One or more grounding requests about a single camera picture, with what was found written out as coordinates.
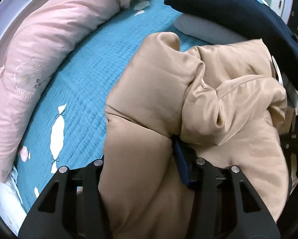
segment pink pattern print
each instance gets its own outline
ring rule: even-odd
[[[28,159],[28,150],[27,150],[26,146],[23,146],[21,148],[21,150],[19,151],[19,156],[20,156],[20,159],[22,159],[23,162],[27,161],[27,159]]]

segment pink bumper pillow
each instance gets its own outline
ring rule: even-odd
[[[130,0],[49,0],[19,26],[0,69],[0,181],[9,174],[30,116],[75,44]]]

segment beige quilt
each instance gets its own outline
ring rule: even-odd
[[[183,239],[194,192],[180,182],[173,134],[218,167],[238,165],[276,221],[288,171],[277,129],[286,92],[262,40],[180,52],[148,36],[108,95],[99,191],[115,239]]]

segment black mount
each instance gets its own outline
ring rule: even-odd
[[[237,166],[214,167],[173,137],[180,179],[195,199],[186,239],[279,239],[265,204]],[[84,168],[62,166],[28,213],[19,239],[112,239],[98,191],[104,158]],[[77,229],[77,187],[83,187],[84,235]]]

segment silver bolt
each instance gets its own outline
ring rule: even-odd
[[[232,172],[238,173],[240,171],[239,167],[237,166],[232,166],[231,167]]]
[[[66,166],[62,166],[59,168],[60,173],[65,173],[65,172],[67,172],[67,170],[68,170],[68,168]]]
[[[196,159],[196,163],[199,164],[199,165],[204,165],[205,160],[203,158],[198,158],[198,159]]]
[[[104,163],[104,162],[103,162],[102,160],[98,159],[98,160],[94,161],[93,164],[94,164],[95,166],[102,166],[103,163]]]

